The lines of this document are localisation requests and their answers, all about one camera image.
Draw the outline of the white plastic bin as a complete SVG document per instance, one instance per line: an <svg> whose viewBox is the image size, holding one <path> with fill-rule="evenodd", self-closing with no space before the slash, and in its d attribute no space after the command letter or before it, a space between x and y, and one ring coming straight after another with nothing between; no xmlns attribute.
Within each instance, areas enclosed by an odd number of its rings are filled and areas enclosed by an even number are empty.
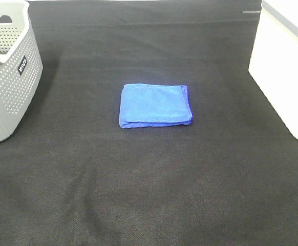
<svg viewBox="0 0 298 246"><path fill-rule="evenodd" d="M248 71L298 139L298 1L262 1Z"/></svg>

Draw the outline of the black fabric table mat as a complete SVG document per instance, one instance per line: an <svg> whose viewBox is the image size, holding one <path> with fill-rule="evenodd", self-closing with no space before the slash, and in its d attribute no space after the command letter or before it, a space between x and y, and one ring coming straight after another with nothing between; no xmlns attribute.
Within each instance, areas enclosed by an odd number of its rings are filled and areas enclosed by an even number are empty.
<svg viewBox="0 0 298 246"><path fill-rule="evenodd" d="M260 1L34 1L44 66L0 143L0 245L298 245L298 140L248 73ZM126 84L190 125L122 129Z"/></svg>

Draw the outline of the blue towel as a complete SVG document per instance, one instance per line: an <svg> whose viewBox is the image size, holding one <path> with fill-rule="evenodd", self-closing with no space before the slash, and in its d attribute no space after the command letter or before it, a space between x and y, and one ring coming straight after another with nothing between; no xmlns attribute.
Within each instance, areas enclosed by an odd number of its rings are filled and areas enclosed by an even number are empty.
<svg viewBox="0 0 298 246"><path fill-rule="evenodd" d="M122 129L187 126L192 122L187 86L124 85L119 111Z"/></svg>

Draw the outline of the grey perforated plastic basket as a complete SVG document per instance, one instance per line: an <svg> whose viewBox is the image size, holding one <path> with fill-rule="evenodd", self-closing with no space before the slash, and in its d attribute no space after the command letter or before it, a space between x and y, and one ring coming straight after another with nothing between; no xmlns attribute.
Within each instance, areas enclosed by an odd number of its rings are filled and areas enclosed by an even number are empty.
<svg viewBox="0 0 298 246"><path fill-rule="evenodd" d="M9 138L25 114L43 65L27 1L0 1L0 142Z"/></svg>

